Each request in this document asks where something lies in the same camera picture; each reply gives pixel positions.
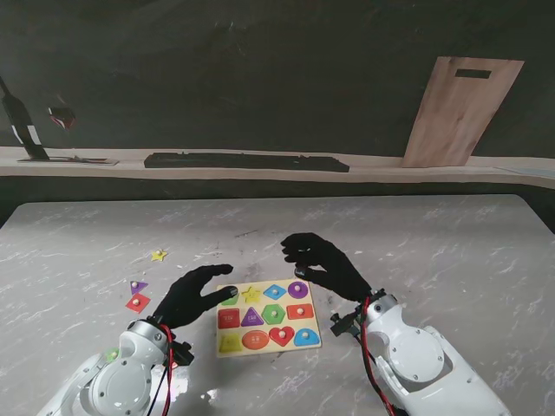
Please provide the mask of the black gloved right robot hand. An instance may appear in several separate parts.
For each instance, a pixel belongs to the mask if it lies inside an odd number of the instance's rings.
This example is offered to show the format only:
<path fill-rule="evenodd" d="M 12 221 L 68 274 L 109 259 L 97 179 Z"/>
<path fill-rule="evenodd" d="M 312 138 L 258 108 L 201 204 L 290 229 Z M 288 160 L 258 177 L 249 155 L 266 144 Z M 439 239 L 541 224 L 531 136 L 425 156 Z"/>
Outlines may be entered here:
<path fill-rule="evenodd" d="M 295 233 L 281 242 L 284 260 L 295 265 L 295 275 L 328 289 L 343 299 L 363 303 L 371 286 L 345 253 L 317 234 Z"/>

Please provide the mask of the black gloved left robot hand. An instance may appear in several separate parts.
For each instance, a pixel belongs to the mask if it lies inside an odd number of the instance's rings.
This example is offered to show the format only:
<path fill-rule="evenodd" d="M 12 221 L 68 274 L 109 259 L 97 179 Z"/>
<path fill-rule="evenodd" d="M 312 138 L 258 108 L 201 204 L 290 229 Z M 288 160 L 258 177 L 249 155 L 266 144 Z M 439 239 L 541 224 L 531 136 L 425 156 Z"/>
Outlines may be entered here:
<path fill-rule="evenodd" d="M 232 271 L 233 267 L 225 263 L 200 266 L 188 271 L 171 285 L 153 312 L 153 319 L 169 329 L 184 327 L 196 321 L 203 313 L 238 293 L 236 287 L 225 286 L 208 295 L 201 294 L 202 289 L 214 277 L 229 275 Z"/>

